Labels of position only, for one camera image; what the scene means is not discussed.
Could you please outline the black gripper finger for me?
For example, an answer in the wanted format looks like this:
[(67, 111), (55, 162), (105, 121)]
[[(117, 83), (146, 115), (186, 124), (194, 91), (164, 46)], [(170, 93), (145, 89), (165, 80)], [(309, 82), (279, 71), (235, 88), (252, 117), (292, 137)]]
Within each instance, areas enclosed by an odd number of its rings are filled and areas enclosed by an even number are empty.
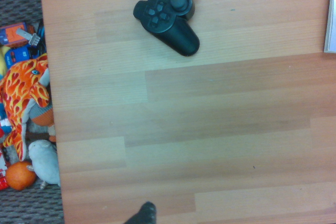
[(129, 218), (124, 224), (156, 224), (156, 206), (154, 203), (147, 201), (139, 211)]

